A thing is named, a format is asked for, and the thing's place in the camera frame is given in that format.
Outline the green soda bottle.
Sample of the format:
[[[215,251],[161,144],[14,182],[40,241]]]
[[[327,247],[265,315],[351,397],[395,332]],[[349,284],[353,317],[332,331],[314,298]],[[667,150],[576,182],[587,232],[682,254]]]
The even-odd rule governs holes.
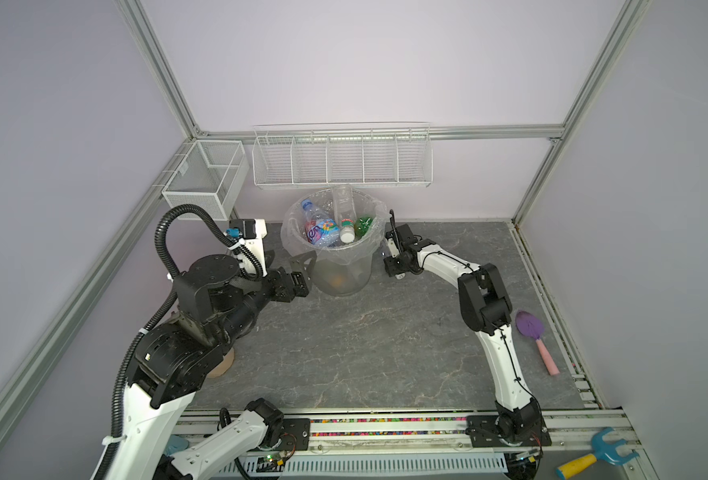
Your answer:
[[[355,238],[363,238],[368,233],[373,223],[374,218],[372,216],[359,217],[355,222]]]

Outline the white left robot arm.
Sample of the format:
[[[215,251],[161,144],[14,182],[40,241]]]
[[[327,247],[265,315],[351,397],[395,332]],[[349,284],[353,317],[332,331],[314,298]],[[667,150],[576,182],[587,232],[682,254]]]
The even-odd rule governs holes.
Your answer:
[[[179,217],[199,217],[226,250],[182,271],[167,245]],[[274,255],[261,245],[255,221],[238,236],[226,234],[203,208],[184,204],[166,212],[154,236],[158,256],[172,279],[162,306],[133,339],[112,395],[111,433],[93,473],[96,479],[209,479],[248,452],[295,451],[298,440],[284,428],[284,414],[259,398],[237,417],[222,415],[220,429],[172,455],[165,450],[179,418],[207,376],[237,340],[256,326],[272,302],[289,303],[310,293],[314,252],[292,258],[292,269],[274,269]]]

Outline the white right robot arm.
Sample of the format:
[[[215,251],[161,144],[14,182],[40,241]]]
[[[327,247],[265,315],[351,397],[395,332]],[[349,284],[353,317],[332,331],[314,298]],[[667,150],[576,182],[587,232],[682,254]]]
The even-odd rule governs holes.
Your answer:
[[[415,234],[390,215],[385,233],[388,276],[432,273],[457,289],[465,325],[482,345],[495,389],[497,419],[493,432],[502,443],[550,443],[539,400],[528,387],[513,344],[512,302],[497,266],[462,259],[431,239]]]

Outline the light blue label bottle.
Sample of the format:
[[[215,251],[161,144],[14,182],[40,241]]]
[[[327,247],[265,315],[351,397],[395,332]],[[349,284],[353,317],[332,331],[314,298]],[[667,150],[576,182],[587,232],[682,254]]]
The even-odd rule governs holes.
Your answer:
[[[301,203],[305,215],[305,233],[308,241],[317,247],[333,246],[340,239],[340,229],[331,214],[310,199]]]

